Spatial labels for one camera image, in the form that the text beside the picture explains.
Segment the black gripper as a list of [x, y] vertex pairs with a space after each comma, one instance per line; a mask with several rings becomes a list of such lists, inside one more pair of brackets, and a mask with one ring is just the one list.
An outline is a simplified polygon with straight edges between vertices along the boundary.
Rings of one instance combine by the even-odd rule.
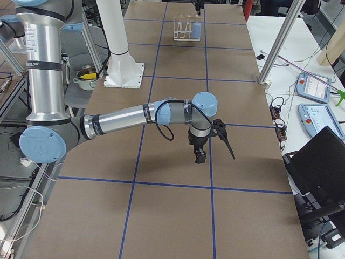
[[198, 15], [199, 15], [199, 11], [202, 10], [201, 3], [202, 3], [202, 1], [200, 1], [200, 0], [197, 0], [197, 1], [196, 1], [196, 12], [197, 12]]
[[208, 138], [209, 133], [206, 131], [188, 132], [189, 145], [194, 146], [195, 163], [205, 163], [206, 152], [204, 151], [203, 146], [206, 144]]

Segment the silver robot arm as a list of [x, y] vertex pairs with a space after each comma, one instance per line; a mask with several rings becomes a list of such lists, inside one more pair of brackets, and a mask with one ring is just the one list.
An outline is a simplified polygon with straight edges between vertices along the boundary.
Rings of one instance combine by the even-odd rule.
[[30, 82], [31, 113], [19, 138], [24, 155], [36, 163], [62, 159], [79, 144], [110, 132], [144, 124], [157, 128], [189, 125], [188, 139], [197, 163], [205, 161], [204, 145], [215, 136], [218, 100], [209, 92], [191, 100], [168, 98], [106, 114], [85, 114], [84, 105], [64, 99], [60, 33], [64, 27], [85, 30], [82, 1], [15, 1], [23, 24]]

